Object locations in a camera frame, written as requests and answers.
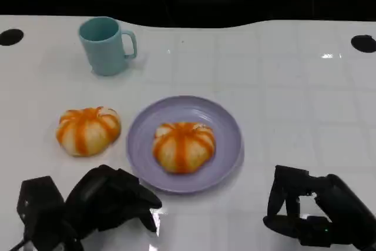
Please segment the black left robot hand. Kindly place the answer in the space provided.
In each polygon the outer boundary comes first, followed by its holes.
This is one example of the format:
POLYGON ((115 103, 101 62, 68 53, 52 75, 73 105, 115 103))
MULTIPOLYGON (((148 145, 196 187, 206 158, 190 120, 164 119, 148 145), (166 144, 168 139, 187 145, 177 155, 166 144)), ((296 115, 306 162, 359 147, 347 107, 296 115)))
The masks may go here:
POLYGON ((91 169, 73 188, 65 201, 64 222, 78 239, 94 231, 105 231, 138 218, 155 233, 151 209, 162 201, 139 179, 122 169, 100 165, 91 169))

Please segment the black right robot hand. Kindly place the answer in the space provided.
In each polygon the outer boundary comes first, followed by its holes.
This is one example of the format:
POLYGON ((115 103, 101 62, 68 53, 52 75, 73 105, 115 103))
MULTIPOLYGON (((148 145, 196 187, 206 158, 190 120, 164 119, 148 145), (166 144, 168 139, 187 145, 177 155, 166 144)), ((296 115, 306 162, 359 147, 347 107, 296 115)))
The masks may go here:
POLYGON ((277 165, 263 223, 302 246, 353 245, 375 250, 375 216, 337 175, 277 165), (313 196, 324 216, 300 216, 300 197, 313 196))

